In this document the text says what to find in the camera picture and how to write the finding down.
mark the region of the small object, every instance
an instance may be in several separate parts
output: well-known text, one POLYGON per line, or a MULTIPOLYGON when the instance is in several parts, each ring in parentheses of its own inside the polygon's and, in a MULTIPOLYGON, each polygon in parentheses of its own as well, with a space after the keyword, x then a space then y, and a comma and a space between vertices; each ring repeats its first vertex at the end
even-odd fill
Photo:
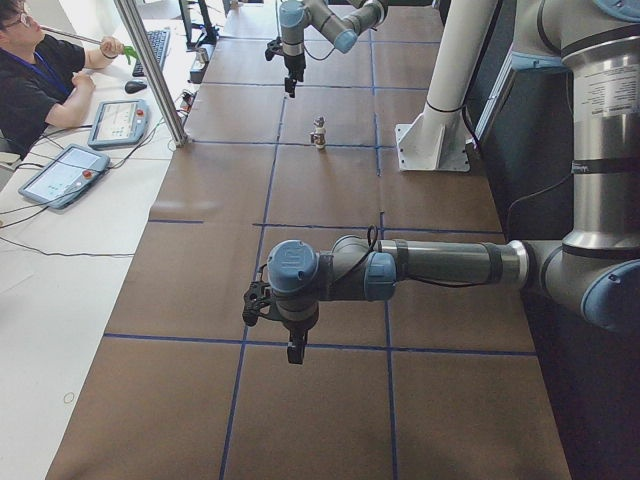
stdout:
POLYGON ((147 88, 146 82, 142 80, 129 80, 124 84, 124 91, 127 93, 136 93, 147 88))
POLYGON ((204 74, 207 71, 215 46, 204 44, 196 49, 196 58, 189 70, 189 81, 197 85, 202 83, 204 74))
POLYGON ((324 117, 316 118, 313 125, 316 127, 313 132, 311 132, 311 143, 315 144, 318 150, 322 150, 327 144, 325 139, 325 134, 327 130, 324 128, 324 117))
POLYGON ((138 60, 140 57, 138 57, 138 52, 136 52, 136 49, 133 48, 131 45, 125 45, 124 50, 122 51, 122 53, 127 57, 127 64, 131 65, 131 59, 135 58, 136 60, 138 60))
POLYGON ((191 111, 196 96, 189 90, 182 91, 182 101, 180 102, 180 110, 186 113, 191 111))

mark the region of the blue lanyard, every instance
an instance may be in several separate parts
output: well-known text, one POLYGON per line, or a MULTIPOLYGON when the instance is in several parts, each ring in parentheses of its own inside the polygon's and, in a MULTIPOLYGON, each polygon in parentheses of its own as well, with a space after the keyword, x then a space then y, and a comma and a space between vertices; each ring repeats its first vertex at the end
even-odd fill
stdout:
POLYGON ((40 63, 42 63, 45 66, 45 68, 49 72, 49 75, 45 75, 45 73, 42 70, 40 70, 38 67, 36 67, 35 65, 30 64, 29 62, 26 62, 25 60, 23 60, 22 58, 14 55, 13 53, 7 52, 6 50, 3 50, 3 51, 4 51, 4 53, 9 55, 11 58, 13 58, 18 63, 21 63, 25 67, 30 68, 31 70, 33 70, 37 75, 39 75, 40 77, 44 78, 47 82, 49 82, 51 85, 56 87, 60 92, 64 93, 67 96, 71 93, 71 90, 69 90, 67 87, 65 87, 64 83, 62 83, 62 80, 60 80, 60 77, 56 74, 56 72, 49 66, 49 64, 46 62, 46 60, 44 58, 42 58, 42 56, 38 52, 34 52, 34 54, 35 54, 36 58, 38 60, 40 60, 40 63))

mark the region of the cable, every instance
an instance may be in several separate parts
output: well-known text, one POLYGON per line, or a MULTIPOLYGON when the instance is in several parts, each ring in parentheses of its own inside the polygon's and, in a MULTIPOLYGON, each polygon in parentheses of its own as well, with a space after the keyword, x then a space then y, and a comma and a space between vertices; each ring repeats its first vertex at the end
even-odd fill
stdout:
POLYGON ((572 79, 572 75, 570 73, 567 73, 564 94, 567 100, 567 107, 569 107, 569 111, 571 112, 571 116, 573 117, 573 92, 571 91, 573 90, 572 79))
POLYGON ((47 160, 55 160, 55 157, 50 157, 48 155, 42 155, 41 153, 29 152, 29 155, 35 155, 36 157, 46 158, 47 160))
POLYGON ((0 240, 3 242, 10 243, 11 245, 15 245, 16 247, 25 248, 32 252, 39 253, 40 255, 44 255, 46 257, 109 257, 109 258, 131 258, 133 257, 133 253, 89 253, 89 252, 79 252, 79 253, 62 253, 62 252, 45 252, 44 250, 40 250, 39 248, 30 247, 28 245, 23 245, 22 243, 14 242, 13 240, 9 240, 4 237, 0 237, 0 240))
POLYGON ((482 147, 480 146, 480 139, 476 135, 475 128, 473 128, 473 125, 471 124, 471 120, 469 119, 469 110, 467 109, 466 105, 462 106, 462 121, 464 122, 464 126, 467 128, 467 131, 469 132, 469 134, 471 135, 471 138, 473 138, 473 141, 476 144, 478 157, 480 157, 480 160, 482 160, 484 158, 484 155, 482 153, 482 147))
POLYGON ((439 113, 456 113, 456 112, 459 112, 460 110, 462 110, 463 108, 465 108, 465 106, 466 106, 466 105, 463 103, 463 104, 462 104, 462 105, 460 105, 458 108, 454 108, 453 110, 443 110, 443 109, 441 109, 441 108, 437 108, 437 107, 434 107, 433 105, 431 105, 431 104, 429 103, 429 99, 428 99, 428 98, 427 98, 427 105, 429 106, 429 108, 430 108, 431 110, 435 110, 436 112, 439 112, 439 113))
POLYGON ((57 163, 59 165, 64 165, 66 167, 77 168, 78 170, 82 170, 83 172, 88 171, 88 172, 94 172, 94 173, 98 173, 98 174, 104 172, 104 170, 96 170, 95 168, 89 168, 89 167, 84 167, 84 166, 81 166, 81 165, 74 165, 72 163, 63 162, 59 158, 55 158, 54 159, 54 163, 57 163))
MULTIPOLYGON (((6 211, 6 212, 0 212, 0 215, 7 215, 7 214, 9 214, 9 213, 19 212, 20 210, 26 210, 26 209, 28 209, 28 208, 36 208, 36 207, 46 207, 46 208, 48 208, 48 207, 49 207, 49 204, 51 204, 51 203, 53 203, 53 202, 55 202, 55 201, 57 201, 57 200, 59 200, 59 199, 61 199, 61 198, 67 197, 67 196, 69 196, 69 195, 75 195, 76 193, 81 192, 84 188, 86 188, 86 186, 85 186, 85 185, 83 185, 83 186, 81 186, 80 188, 78 188, 78 189, 76 189, 76 190, 73 190, 73 191, 71 191, 71 192, 63 193, 62 195, 57 196, 57 197, 56 197, 56 198, 54 198, 53 200, 48 200, 48 201, 46 201, 46 202, 42 202, 42 203, 36 203, 36 204, 34 204, 34 205, 27 205, 26 207, 15 208, 15 209, 13 209, 13 210, 8 210, 8 211, 6 211)), ((9 226, 11 226, 11 225, 13 225, 13 224, 0 226, 0 228, 9 227, 9 226)))
POLYGON ((60 145, 58 142, 56 142, 53 138, 51 138, 50 135, 47 135, 46 133, 42 133, 40 135, 40 138, 38 139, 38 141, 40 141, 41 139, 43 140, 48 140, 49 142, 53 143, 56 147, 58 147, 60 150, 63 150, 64 147, 62 145, 60 145))
POLYGON ((31 220, 33 217, 40 215, 42 212, 44 212, 47 208, 49 207, 44 207, 42 210, 38 210, 36 213, 34 213, 33 215, 28 216, 27 218, 23 218, 22 220, 17 220, 15 222, 12 223, 7 223, 6 225, 0 225, 0 230, 7 228, 7 227, 13 227, 14 225, 18 225, 19 223, 23 223, 26 222, 27 220, 31 220))
POLYGON ((164 119, 162 119, 158 123, 156 123, 156 126, 153 127, 153 129, 147 134, 147 136, 142 139, 142 142, 140 142, 138 145, 136 145, 122 160, 120 160, 115 165, 112 165, 111 167, 109 167, 108 170, 116 170, 116 169, 122 167, 125 164, 125 162, 127 160, 129 160, 131 158, 131 156, 135 152, 138 151, 138 149, 144 147, 145 145, 148 145, 151 142, 151 140, 153 139, 153 137, 156 135, 156 131, 158 130, 158 127, 160 125, 162 125, 163 123, 164 123, 164 119))
POLYGON ((429 285, 435 285, 437 287, 446 287, 446 288, 468 288, 468 287, 479 287, 481 285, 488 285, 487 282, 482 283, 445 283, 438 282, 436 280, 429 280, 428 278, 419 277, 416 275, 407 275, 407 278, 410 280, 415 280, 416 282, 428 283, 429 285))
POLYGON ((376 227, 375 225, 370 225, 369 228, 367 228, 367 243, 369 244, 369 248, 364 253, 364 255, 360 257, 360 260, 358 260, 355 263, 355 265, 353 265, 353 267, 351 267, 349 270, 347 270, 346 273, 343 273, 338 278, 336 278, 333 282, 331 282, 331 285, 329 285, 329 287, 333 287, 336 283, 348 277, 356 268, 362 265, 362 263, 367 259, 369 254, 373 252, 373 249, 375 248, 377 242, 378 242, 378 227, 376 227))
POLYGON ((571 177, 573 177, 573 173, 568 173, 567 175, 565 175, 560 181, 554 183, 553 185, 543 188, 542 190, 539 190, 537 192, 531 193, 529 195, 524 195, 520 198, 518 198, 517 200, 514 200, 511 205, 509 205, 509 208, 507 209, 507 219, 505 221, 505 237, 507 238, 507 241, 511 241, 511 215, 513 213, 513 209, 519 205, 520 203, 524 202, 525 200, 531 200, 532 198, 535 198, 539 195, 542 195, 544 193, 550 192, 551 190, 554 190, 558 187, 560 187, 561 185, 563 185, 564 183, 566 183, 571 177))
POLYGON ((329 55, 331 55, 334 50, 336 49, 336 47, 333 47, 331 50, 329 50, 329 53, 327 53, 324 57, 322 58, 316 58, 313 55, 311 55, 311 52, 309 52, 309 50, 307 50, 307 46, 304 46, 304 51, 307 53, 307 55, 309 55, 311 58, 313 58, 314 60, 318 61, 318 62, 324 62, 327 58, 329 58, 329 55))
POLYGON ((54 130, 53 132, 49 133, 49 136, 52 135, 58 135, 59 133, 65 133, 65 132, 70 132, 72 130, 80 130, 80 129, 84 129, 84 128, 91 128, 93 127, 92 124, 85 124, 85 125, 78 125, 77 127, 67 127, 67 128, 59 128, 58 130, 54 130))

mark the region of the black cable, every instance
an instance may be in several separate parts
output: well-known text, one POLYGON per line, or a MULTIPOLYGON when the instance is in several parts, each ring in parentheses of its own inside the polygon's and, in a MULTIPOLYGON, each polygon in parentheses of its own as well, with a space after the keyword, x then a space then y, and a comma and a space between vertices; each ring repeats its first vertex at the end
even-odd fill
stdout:
POLYGON ((567 78, 565 80, 564 94, 567 100, 567 107, 569 107, 569 111, 571 112, 571 116, 573 117, 573 76, 571 73, 567 73, 567 78))
POLYGON ((55 157, 50 157, 48 155, 42 155, 41 153, 36 152, 28 152, 29 155, 35 155, 36 157, 46 158, 47 160, 55 160, 55 157))
POLYGON ((78 170, 82 170, 83 172, 85 172, 85 171, 94 172, 94 173, 104 173, 105 172, 105 170, 96 170, 95 168, 89 168, 89 167, 84 167, 84 166, 81 166, 81 165, 74 165, 73 163, 63 162, 59 158, 54 158, 54 163, 58 163, 60 165, 66 166, 66 167, 77 168, 78 170))
POLYGON ((91 127, 93 127, 92 124, 85 124, 85 125, 78 125, 77 127, 59 128, 58 130, 54 130, 53 132, 48 133, 47 135, 48 136, 58 135, 59 133, 66 133, 72 130, 81 130, 81 129, 91 128, 91 127))
POLYGON ((373 249, 375 248, 377 242, 378 242, 378 227, 376 227, 375 225, 370 225, 369 228, 367 228, 367 243, 369 244, 369 248, 364 253, 364 255, 360 257, 360 260, 358 260, 349 270, 347 270, 346 273, 340 275, 333 282, 331 282, 330 287, 333 287, 336 283, 348 277, 354 270, 356 270, 360 265, 362 265, 362 262, 364 262, 367 259, 367 257, 371 252, 373 252, 373 249))
POLYGON ((562 179, 560 179, 558 182, 554 183, 553 185, 543 188, 542 190, 539 190, 537 192, 534 193, 530 193, 529 195, 524 195, 520 198, 518 198, 517 200, 514 200, 511 205, 509 205, 509 208, 507 209, 507 219, 505 221, 505 237, 507 239, 507 241, 511 241, 511 215, 513 213, 513 209, 519 205, 520 203, 524 202, 525 200, 531 200, 532 198, 535 198, 539 195, 542 195, 544 193, 550 192, 551 190, 554 190, 558 187, 560 187, 561 185, 565 184, 569 179, 571 179, 571 177, 573 177, 573 173, 568 173, 567 175, 565 175, 564 177, 562 177, 562 179))
POLYGON ((441 108, 437 108, 437 107, 434 107, 433 105, 431 105, 429 103, 429 98, 428 97, 427 97, 427 105, 429 106, 429 108, 431 110, 435 110, 436 112, 439 112, 439 113, 456 113, 456 112, 459 112, 460 110, 462 110, 465 107, 465 105, 462 104, 458 108, 454 108, 453 110, 443 110, 441 108))
POLYGON ((46 257, 109 257, 109 258, 131 258, 133 257, 133 253, 89 253, 89 252, 79 252, 79 253, 62 253, 62 252, 45 252, 44 250, 40 250, 39 248, 30 247, 28 245, 24 245, 22 243, 14 242, 13 240, 9 240, 4 237, 0 237, 0 240, 3 242, 10 243, 11 245, 15 245, 16 247, 25 248, 32 252, 39 253, 46 257))
POLYGON ((266 268, 267 264, 263 263, 262 265, 260 265, 260 268, 258 269, 258 274, 260 275, 259 277, 259 281, 262 281, 262 275, 264 273, 264 269, 266 268))
POLYGON ((159 121, 156 124, 156 126, 153 127, 153 129, 147 134, 145 138, 142 139, 142 141, 138 145, 136 145, 122 160, 120 160, 115 165, 112 165, 111 167, 109 167, 108 170, 116 170, 122 167, 126 163, 126 161, 129 160, 131 156, 138 151, 138 149, 144 147, 145 145, 148 145, 151 142, 151 140, 153 140, 153 137, 155 137, 158 127, 160 127, 160 125, 162 125, 163 123, 164 123, 163 120, 159 121))
POLYGON ((58 147, 60 150, 63 150, 64 147, 62 145, 60 145, 58 142, 56 142, 53 138, 51 138, 50 135, 46 134, 46 133, 42 133, 40 135, 40 138, 37 141, 40 140, 48 140, 49 142, 53 143, 56 147, 58 147))
POLYGON ((437 287, 446 287, 446 288, 468 288, 468 287, 479 287, 481 285, 488 285, 486 282, 482 283, 445 283, 438 282, 436 280, 429 280, 425 277, 419 277, 417 275, 407 275, 407 278, 410 280, 415 280, 416 282, 427 283, 429 285, 435 285, 437 287))
POLYGON ((14 225, 18 225, 19 223, 23 223, 26 222, 27 220, 31 220, 33 217, 40 215, 42 212, 44 212, 47 208, 49 207, 44 207, 42 210, 38 210, 36 213, 34 213, 33 215, 28 216, 27 218, 23 218, 22 220, 17 220, 15 222, 12 223, 7 223, 6 225, 0 225, 0 230, 4 229, 4 228, 8 228, 8 227, 13 227, 14 225))
POLYGON ((484 155, 482 153, 482 147, 480 146, 480 139, 476 135, 475 129, 471 124, 471 119, 469 119, 469 110, 467 109, 466 105, 463 105, 462 107, 462 121, 464 122, 464 126, 467 127, 467 131, 469 132, 469 134, 471 135, 471 138, 473 138, 473 141, 476 144, 476 150, 478 150, 478 157, 480 157, 480 160, 482 160, 484 158, 484 155))
POLYGON ((547 3, 547 0, 542 0, 540 2, 539 7, 538 7, 538 15, 537 15, 537 18, 536 18, 536 27, 538 28, 538 36, 540 37, 540 40, 542 40, 542 43, 544 43, 545 46, 551 52, 553 52, 556 55, 560 56, 560 54, 561 54, 560 49, 553 44, 553 42, 547 36, 547 32, 544 29, 543 12, 544 12, 545 3, 547 3))
POLYGON ((311 58, 313 58, 315 61, 317 62, 324 62, 327 58, 329 58, 329 56, 334 52, 336 48, 333 47, 331 50, 329 50, 329 53, 327 53, 324 57, 322 58, 316 58, 313 55, 311 55, 311 52, 309 52, 309 50, 307 50, 307 46, 304 46, 304 51, 307 53, 307 55, 309 55, 311 58))
POLYGON ((36 208, 36 207, 46 207, 46 208, 48 208, 48 207, 49 207, 49 204, 51 204, 51 203, 53 203, 53 202, 55 202, 55 201, 57 201, 57 200, 60 200, 61 198, 67 197, 67 196, 69 196, 69 195, 75 195, 76 193, 81 192, 84 188, 85 188, 85 185, 83 185, 83 186, 81 186, 80 188, 78 188, 78 189, 76 189, 76 190, 73 190, 73 191, 71 191, 71 192, 63 193, 62 195, 57 196, 57 197, 56 197, 56 198, 54 198, 53 200, 48 200, 48 201, 46 201, 46 202, 42 202, 42 203, 36 203, 36 204, 34 204, 34 205, 27 205, 27 206, 25 206, 25 207, 15 208, 15 209, 13 209, 13 210, 8 210, 8 211, 6 211, 6 212, 0 212, 0 215, 7 215, 7 214, 9 214, 9 213, 19 212, 20 210, 26 210, 26 209, 28 209, 28 208, 36 208))

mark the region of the robotic arm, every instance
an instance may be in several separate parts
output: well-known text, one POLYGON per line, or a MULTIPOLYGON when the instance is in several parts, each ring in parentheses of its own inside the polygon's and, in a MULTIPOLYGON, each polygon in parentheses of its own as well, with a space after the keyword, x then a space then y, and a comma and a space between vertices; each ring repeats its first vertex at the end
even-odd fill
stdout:
POLYGON ((285 91, 295 97, 296 84, 304 81, 306 68, 304 54, 304 29, 309 25, 320 32, 342 53, 355 45, 358 35, 380 25, 387 16, 388 0, 349 0, 357 8, 344 18, 338 18, 323 0, 286 0, 280 5, 282 37, 269 42, 265 57, 284 57, 288 76, 284 79, 285 91))
MULTIPOLYGON (((434 81, 455 65, 441 60, 455 51, 450 43, 456 39, 447 32, 463 31, 461 24, 471 21, 466 10, 481 2, 495 0, 453 0, 434 81)), ((488 22, 490 15, 477 18, 488 22)), ((281 243, 269 255, 270 283, 261 275, 245 294, 243 319, 249 326, 258 317, 281 321, 290 332, 290 363, 302 363, 319 301, 388 300, 402 280, 508 283, 546 295, 602 328, 640 334, 640 0, 519 0, 513 51, 514 69, 573 71, 573 230, 562 240, 508 245, 343 237, 331 251, 315 252, 297 240, 281 243)), ((468 81, 461 83, 465 89, 468 81)), ((444 152, 458 138, 447 123, 458 113, 434 109, 434 90, 424 118, 398 144, 411 158, 422 158, 421 149, 432 144, 444 152), (431 137, 437 141, 425 141, 431 137)))

